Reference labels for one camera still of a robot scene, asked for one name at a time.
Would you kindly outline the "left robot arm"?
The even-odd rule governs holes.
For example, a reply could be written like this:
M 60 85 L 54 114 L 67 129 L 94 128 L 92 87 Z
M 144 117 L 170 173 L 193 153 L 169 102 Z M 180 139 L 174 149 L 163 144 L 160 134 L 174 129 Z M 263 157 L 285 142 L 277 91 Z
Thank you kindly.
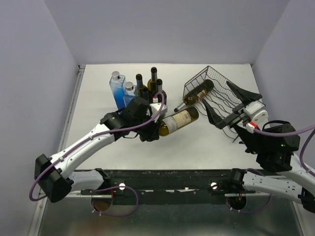
M 33 185 L 38 185 L 44 192 L 44 198 L 52 203 L 62 200 L 73 191 L 106 193 L 109 177 L 103 170 L 75 173 L 77 167 L 130 132 L 138 134 L 143 142 L 158 140 L 161 116 L 166 112 L 167 106 L 157 99 L 150 103 L 142 97 L 133 98 L 125 108 L 107 113 L 88 134 L 69 147 L 49 157 L 45 154 L 37 157 Z

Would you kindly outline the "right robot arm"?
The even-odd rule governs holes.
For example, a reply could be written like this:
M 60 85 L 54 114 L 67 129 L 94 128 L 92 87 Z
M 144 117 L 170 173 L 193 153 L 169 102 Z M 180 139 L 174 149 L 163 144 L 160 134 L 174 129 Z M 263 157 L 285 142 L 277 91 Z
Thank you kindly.
M 281 196 L 301 204 L 309 212 L 315 211 L 315 170 L 295 154 L 300 146 L 299 135 L 307 129 L 297 131 L 288 121 L 277 120 L 276 126 L 260 129 L 258 123 L 267 118 L 262 95 L 242 89 L 228 81 L 227 85 L 240 104 L 231 114 L 221 118 L 205 100 L 209 123 L 218 129 L 233 128 L 246 146 L 246 152 L 256 155 L 256 162 L 270 174 L 286 177 L 286 180 L 270 178 L 247 169 L 231 169 L 228 178 L 218 185 L 226 193 L 261 191 Z

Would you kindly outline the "green wine bottle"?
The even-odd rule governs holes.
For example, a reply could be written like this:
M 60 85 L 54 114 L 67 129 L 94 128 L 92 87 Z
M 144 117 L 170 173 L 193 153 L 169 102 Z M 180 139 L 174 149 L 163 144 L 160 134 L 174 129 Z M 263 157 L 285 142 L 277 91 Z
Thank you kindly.
M 157 85 L 157 92 L 160 92 L 164 95 L 164 104 L 167 105 L 167 94 L 162 88 L 162 79 L 157 79 L 156 85 Z
M 174 112 L 178 112 L 185 107 L 192 106 L 200 101 L 208 92 L 214 88 L 214 83 L 211 80 L 206 79 L 197 87 L 190 90 L 184 97 L 180 105 L 178 105 Z
M 177 130 L 195 122 L 199 118 L 199 112 L 195 107 L 188 107 L 162 119 L 158 130 L 159 136 L 168 136 Z

